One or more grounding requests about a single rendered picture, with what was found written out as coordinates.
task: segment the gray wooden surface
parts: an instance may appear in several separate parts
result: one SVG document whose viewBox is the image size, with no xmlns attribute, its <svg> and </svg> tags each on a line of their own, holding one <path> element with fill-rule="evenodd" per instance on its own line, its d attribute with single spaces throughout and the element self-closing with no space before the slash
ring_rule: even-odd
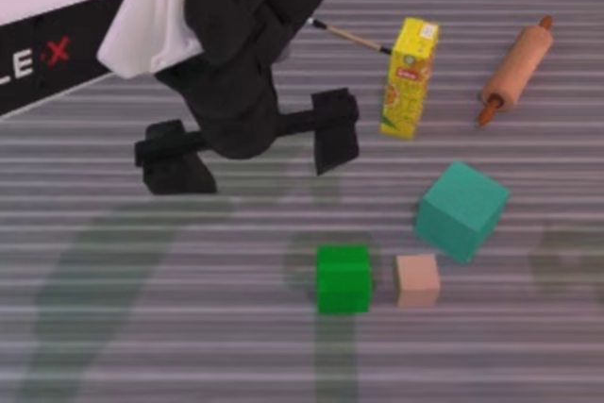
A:
<svg viewBox="0 0 604 403">
<path fill-rule="evenodd" d="M 378 132 L 388 61 L 304 30 L 284 110 L 349 87 L 361 157 L 312 174 L 312 136 L 229 162 L 222 193 L 153 198 L 132 144 L 181 117 L 150 78 L 108 79 L 0 125 L 2 403 L 596 403 L 604 393 L 604 0 L 328 0 L 321 19 L 391 43 L 442 26 L 417 140 Z M 556 43 L 486 129 L 476 93 L 520 27 Z M 452 160 L 512 191 L 469 265 L 439 255 L 438 306 L 394 306 L 392 260 L 429 252 L 415 205 Z M 314 247 L 371 246 L 370 313 L 317 317 Z"/>
</svg>

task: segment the rolling pin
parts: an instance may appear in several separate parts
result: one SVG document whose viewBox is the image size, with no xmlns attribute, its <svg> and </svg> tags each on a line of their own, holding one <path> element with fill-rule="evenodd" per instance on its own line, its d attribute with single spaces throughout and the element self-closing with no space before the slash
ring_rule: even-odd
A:
<svg viewBox="0 0 604 403">
<path fill-rule="evenodd" d="M 485 105 L 478 116 L 480 126 L 489 124 L 496 112 L 511 110 L 518 103 L 522 91 L 554 42 L 550 32 L 552 24 L 552 17 L 546 16 L 538 25 L 525 27 L 520 33 L 480 93 L 480 101 Z"/>
</svg>

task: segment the teal cube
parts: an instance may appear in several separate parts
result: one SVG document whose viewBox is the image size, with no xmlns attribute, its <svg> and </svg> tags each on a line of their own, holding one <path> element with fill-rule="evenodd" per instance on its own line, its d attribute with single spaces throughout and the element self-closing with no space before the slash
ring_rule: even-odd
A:
<svg viewBox="0 0 604 403">
<path fill-rule="evenodd" d="M 415 234 L 460 263 L 491 235 L 510 191 L 463 162 L 452 163 L 422 198 Z"/>
<path fill-rule="evenodd" d="M 371 264 L 365 245 L 321 245 L 316 255 L 317 311 L 351 314 L 369 311 Z"/>
</svg>

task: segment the juice box label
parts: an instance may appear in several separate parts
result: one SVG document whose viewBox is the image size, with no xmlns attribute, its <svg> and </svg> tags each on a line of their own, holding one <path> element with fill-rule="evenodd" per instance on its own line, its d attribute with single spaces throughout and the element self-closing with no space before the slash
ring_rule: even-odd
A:
<svg viewBox="0 0 604 403">
<path fill-rule="evenodd" d="M 421 120 L 439 26 L 407 18 L 393 48 L 380 129 L 411 140 Z"/>
</svg>

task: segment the cube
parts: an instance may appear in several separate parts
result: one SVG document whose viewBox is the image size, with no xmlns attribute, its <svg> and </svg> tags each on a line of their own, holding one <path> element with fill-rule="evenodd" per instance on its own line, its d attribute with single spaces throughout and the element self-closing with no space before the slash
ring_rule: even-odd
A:
<svg viewBox="0 0 604 403">
<path fill-rule="evenodd" d="M 352 314 L 369 311 L 371 264 L 365 245 L 321 245 L 316 255 L 319 313 Z"/>
<path fill-rule="evenodd" d="M 415 234 L 460 263 L 491 235 L 510 191 L 463 162 L 452 163 L 422 198 Z"/>
<path fill-rule="evenodd" d="M 431 254 L 396 257 L 394 285 L 398 307 L 434 305 L 441 292 L 436 257 Z"/>
</svg>

